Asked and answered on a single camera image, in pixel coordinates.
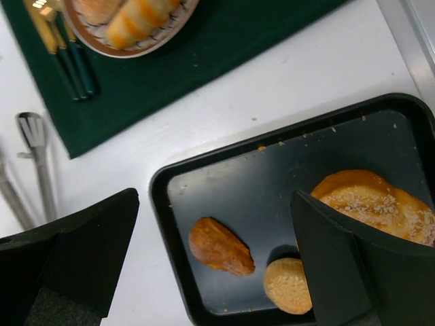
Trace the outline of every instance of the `tray rim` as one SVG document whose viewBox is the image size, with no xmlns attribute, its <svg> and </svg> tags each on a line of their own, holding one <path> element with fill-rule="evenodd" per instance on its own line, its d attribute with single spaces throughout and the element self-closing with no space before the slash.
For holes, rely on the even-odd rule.
<svg viewBox="0 0 435 326">
<path fill-rule="evenodd" d="M 248 146 L 248 145 L 259 146 L 259 143 L 261 143 L 263 139 L 270 139 L 273 137 L 276 138 L 278 134 L 282 134 L 284 132 L 291 132 L 291 131 L 295 132 L 297 130 L 303 129 L 304 126 L 310 126 L 312 124 L 315 124 L 318 121 L 332 120 L 334 118 L 336 120 L 339 120 L 340 116 L 343 116 L 346 113 L 349 113 L 352 111 L 358 111 L 358 109 L 360 110 L 360 112 L 362 112 L 365 109 L 365 112 L 361 113 L 361 115 L 367 115 L 370 113 L 384 111 L 382 109 L 380 110 L 380 109 L 370 108 L 370 106 L 371 105 L 378 105 L 379 103 L 382 103 L 383 101 L 388 102 L 391 100 L 410 103 L 414 106 L 413 109 L 415 109 L 415 107 L 418 107 L 421 110 L 420 114 L 424 114 L 424 116 L 425 116 L 425 120 L 428 123 L 427 127 L 430 128 L 430 130 L 432 131 L 430 140 L 433 143 L 435 143 L 435 116 L 434 116 L 434 113 L 432 112 L 432 110 L 420 98 L 417 98 L 417 97 L 410 95 L 410 94 L 393 92 L 393 93 L 389 93 L 389 94 L 383 94 L 381 96 L 376 96 L 374 98 L 370 98 L 368 100 L 361 101 L 358 103 L 354 103 L 354 104 L 348 105 L 346 107 L 341 107 L 339 109 L 335 109 L 333 111 L 323 113 L 321 115 L 309 118 L 307 120 L 303 120 L 301 122 L 296 122 L 295 124 L 290 124 L 288 126 L 284 126 L 284 127 L 272 130 L 270 132 L 265 132 L 265 133 L 256 135 L 254 137 L 251 137 L 251 138 L 248 138 L 248 139 L 245 139 L 242 141 L 238 141 L 236 143 L 232 143 L 232 144 L 220 147 L 218 149 L 214 149 L 212 151 L 208 151 L 206 153 L 202 153 L 202 154 L 199 154 L 197 156 L 193 156 L 191 158 L 181 160 L 181 161 L 173 163 L 173 164 L 163 166 L 162 168 L 158 169 L 154 173 L 153 177 L 151 178 L 151 181 L 149 184 L 149 189 L 148 189 L 149 199 L 150 199 L 150 202 L 152 205 L 152 209 L 153 209 L 155 218 L 157 220 L 157 224 L 158 224 L 158 227 L 160 230 L 160 235 L 162 236 L 164 246 L 165 246 L 165 249 L 167 251 L 167 255 L 169 257 L 169 261 L 171 262 L 171 267 L 173 269 L 173 273 L 174 273 L 175 279 L 177 281 L 177 286 L 179 288 L 179 292 L 180 292 L 181 298 L 183 300 L 184 307 L 186 309 L 186 312 L 187 312 L 189 319 L 194 323 L 194 325 L 198 325 L 198 326 L 207 325 L 207 324 L 203 323 L 201 320 L 199 320 L 197 316 L 192 314 L 192 311 L 191 311 L 192 308 L 195 306 L 195 304 L 200 304 L 201 308 L 204 308 L 204 309 L 205 309 L 205 307 L 203 305 L 201 295 L 198 292 L 198 289 L 196 289 L 196 293 L 194 294 L 196 297 L 194 298 L 194 300 L 192 300 L 191 299 L 192 294 L 187 294 L 188 289 L 185 288 L 185 285 L 183 284 L 183 281 L 180 278 L 179 266 L 177 266 L 179 264 L 175 261 L 175 257 L 174 257 L 175 254 L 173 253 L 173 248 L 171 248 L 171 246 L 169 244 L 167 231 L 164 230 L 164 226 L 161 222 L 161 218 L 159 217 L 159 216 L 162 216 L 161 207 L 159 205 L 157 205 L 155 202 L 156 184 L 159 183 L 159 181 L 162 179 L 164 184 L 167 185 L 167 184 L 169 184 L 169 181 L 171 179 L 173 179 L 174 177 L 176 177 L 177 175 L 181 175 L 181 174 L 190 172 L 192 170 L 196 170 L 197 167 L 196 168 L 186 168 L 186 167 L 189 167 L 190 165 L 192 165 L 198 161 L 206 161 L 206 160 L 212 161 L 212 162 L 209 162 L 208 164 L 201 164 L 202 167 L 216 163 L 216 162 L 221 162 L 222 160 L 229 159 L 231 157 L 235 157 L 236 155 L 230 155 L 227 158 L 220 159 L 217 161 L 213 161 L 211 159 L 214 158 L 216 155 L 234 151 L 235 149 L 238 149 L 242 146 Z M 401 111 L 399 111 L 399 110 L 395 110 L 395 111 L 405 115 L 405 113 L 403 111 L 406 111 L 406 109 L 404 108 Z M 345 122 L 345 121 L 349 121 L 349 118 L 344 119 L 341 122 Z M 334 123 L 331 123 L 331 126 L 337 125 L 338 123 L 340 123 L 340 121 L 335 121 Z M 307 132 L 300 133 L 299 136 L 302 136 L 304 133 L 310 133 L 310 132 L 313 132 L 316 130 L 319 130 L 319 128 L 314 128 L 312 131 L 307 129 Z M 416 139 L 416 144 L 417 144 L 417 151 L 420 154 L 420 148 L 419 148 L 419 144 L 417 142 L 417 139 Z M 422 168 L 423 168 L 423 172 L 425 174 L 425 178 L 427 179 L 427 173 L 426 173 L 427 171 L 424 168 L 424 166 L 422 166 Z M 432 195 L 432 201 L 434 201 L 434 192 L 432 190 L 435 189 L 435 183 L 428 182 L 428 186 L 430 188 L 430 192 Z M 165 209 L 166 209 L 166 211 L 172 212 L 172 209 L 168 205 L 166 205 Z M 183 251 L 183 254 L 186 255 L 186 251 L 184 250 L 184 248 L 182 248 L 181 251 Z M 191 273 L 191 277 L 194 278 L 193 273 L 191 271 L 191 268 L 189 268 L 189 270 Z M 219 316 L 217 314 L 212 314 L 211 312 L 209 312 L 206 309 L 205 309 L 205 311 L 208 314 L 213 315 L 216 319 L 221 319 L 221 322 L 224 322 L 224 319 L 226 318 L 225 316 Z M 298 325 L 308 326 L 308 325 L 316 325 L 316 323 L 315 322 L 314 323 L 303 323 L 303 324 L 298 324 Z"/>
</svg>

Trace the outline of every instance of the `tray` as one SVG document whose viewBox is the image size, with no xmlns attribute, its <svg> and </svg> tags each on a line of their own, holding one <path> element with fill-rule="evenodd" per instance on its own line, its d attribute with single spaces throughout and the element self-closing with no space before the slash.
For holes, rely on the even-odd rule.
<svg viewBox="0 0 435 326">
<path fill-rule="evenodd" d="M 298 257 L 290 214 L 294 190 L 310 192 L 326 175 L 371 170 L 432 209 L 435 119 L 420 100 L 388 94 L 167 166 L 150 185 L 186 310 L 195 325 L 315 325 L 278 310 L 265 296 L 269 262 Z M 188 233 L 215 217 L 250 247 L 256 271 L 236 277 L 191 254 Z"/>
</svg>

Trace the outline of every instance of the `patterned plate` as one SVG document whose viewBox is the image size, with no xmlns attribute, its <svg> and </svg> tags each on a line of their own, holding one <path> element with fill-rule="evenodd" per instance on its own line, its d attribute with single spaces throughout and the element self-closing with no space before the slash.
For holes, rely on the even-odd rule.
<svg viewBox="0 0 435 326">
<path fill-rule="evenodd" d="M 81 13 L 77 0 L 63 0 L 63 13 L 74 33 L 89 48 L 113 58 L 135 58 L 153 52 L 174 37 L 187 23 L 198 2 L 199 0 L 182 0 L 163 27 L 156 29 L 146 40 L 125 50 L 115 49 L 108 44 L 105 37 L 108 23 L 90 24 Z"/>
</svg>

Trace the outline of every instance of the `round pastry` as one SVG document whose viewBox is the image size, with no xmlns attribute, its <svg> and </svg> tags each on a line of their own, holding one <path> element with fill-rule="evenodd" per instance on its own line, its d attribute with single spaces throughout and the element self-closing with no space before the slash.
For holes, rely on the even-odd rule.
<svg viewBox="0 0 435 326">
<path fill-rule="evenodd" d="M 393 236 L 432 246 L 432 210 L 401 189 L 367 170 L 344 170 L 327 176 L 312 197 L 349 217 Z"/>
<path fill-rule="evenodd" d="M 271 263 L 263 287 L 267 297 L 286 313 L 304 314 L 313 307 L 300 259 L 283 258 Z"/>
</svg>

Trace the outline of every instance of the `bread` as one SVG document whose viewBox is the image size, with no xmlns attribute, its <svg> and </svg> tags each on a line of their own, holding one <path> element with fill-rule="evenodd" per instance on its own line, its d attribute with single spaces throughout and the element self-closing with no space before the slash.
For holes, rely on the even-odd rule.
<svg viewBox="0 0 435 326">
<path fill-rule="evenodd" d="M 90 24 L 105 24 L 114 16 L 124 0 L 77 0 Z"/>
<path fill-rule="evenodd" d="M 271 263 L 263 287 L 267 297 L 286 313 L 305 314 L 313 307 L 300 259 L 283 258 Z"/>
<path fill-rule="evenodd" d="M 432 246 L 431 209 L 367 170 L 344 170 L 326 177 L 311 195 L 337 211 L 388 234 Z"/>
<path fill-rule="evenodd" d="M 235 276 L 254 272 L 249 249 L 230 230 L 211 217 L 199 219 L 189 233 L 190 250 L 204 265 Z"/>
<path fill-rule="evenodd" d="M 181 0 L 127 0 L 106 30 L 110 45 L 117 49 L 133 46 L 163 26 Z"/>
</svg>

